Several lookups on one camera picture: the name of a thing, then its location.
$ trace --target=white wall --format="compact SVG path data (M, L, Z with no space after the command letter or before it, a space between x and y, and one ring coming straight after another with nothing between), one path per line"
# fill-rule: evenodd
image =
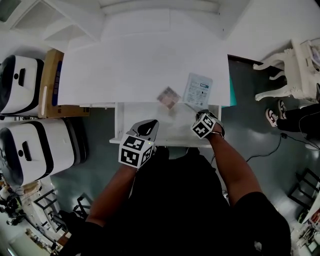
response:
M314 0L253 0L227 39L228 54L261 61L291 38L320 37L320 8Z
M11 54L44 60L50 49L31 37L0 29L0 63Z

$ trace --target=wire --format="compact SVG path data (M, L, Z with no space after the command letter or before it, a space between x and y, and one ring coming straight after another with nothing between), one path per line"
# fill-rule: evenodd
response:
M256 154L256 155L252 155L252 156L249 157L249 159L248 159L246 162L249 162L252 158L258 158L258 157L264 158L264 157L270 156L271 154L273 154L274 152L276 152L276 151L278 150L278 148L280 147L281 139L282 139L282 136L280 136L280 140L279 140L279 143L278 143L278 145L276 146L276 148L275 148L273 151L271 151L269 154Z
M216 157L216 155L214 154L213 157L212 157L212 159L211 159L211 165L212 165L212 163L214 162L215 157Z
M314 145L312 145L312 144L310 144L310 143L307 143L307 142L305 142L305 141L296 139L296 138L291 137L291 136L289 136L288 134L282 132L282 133L280 134L279 143L278 143L278 145L276 146L276 148L275 148L272 152L270 152L269 154L256 154L256 155L252 155L252 156L249 157L249 159L248 159L246 162L249 162L252 158L268 157L268 156L270 156L271 154L273 154L274 152L276 152L276 151L278 150L278 148L280 147L281 139L282 139L282 138L284 138L284 139L290 138L290 139L292 139L292 140L294 140L294 141L296 141L296 142L301 142L301 143L303 143L303 144L311 145L312 147L316 147L316 148L320 149L316 144L314 144L314 145L315 145L315 146L314 146Z

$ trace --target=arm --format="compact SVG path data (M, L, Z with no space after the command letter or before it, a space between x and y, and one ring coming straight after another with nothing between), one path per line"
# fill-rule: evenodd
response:
M122 164L103 192L94 200L87 222L103 227L129 198L137 169Z
M221 132L219 124L213 131ZM256 176L243 157L219 134L211 133L208 137L215 153L219 173L226 185L232 206L251 192L262 192Z

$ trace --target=white cube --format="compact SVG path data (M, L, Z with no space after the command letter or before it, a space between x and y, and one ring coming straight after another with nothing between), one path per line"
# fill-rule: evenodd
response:
M152 141L124 134L119 146L118 161L138 169L150 159L154 146Z
M191 126L191 130L199 139L203 139L212 132L216 121L211 119L206 113L203 113L200 118Z

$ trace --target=label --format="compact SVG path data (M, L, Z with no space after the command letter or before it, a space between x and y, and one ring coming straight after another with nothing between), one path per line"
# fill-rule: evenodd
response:
M59 83L60 83L60 74L61 74L62 61L58 62L54 78L53 94L52 94L52 106L58 104L58 93L59 93Z
M183 102L201 109L207 109L212 84L213 80L211 78L190 73Z

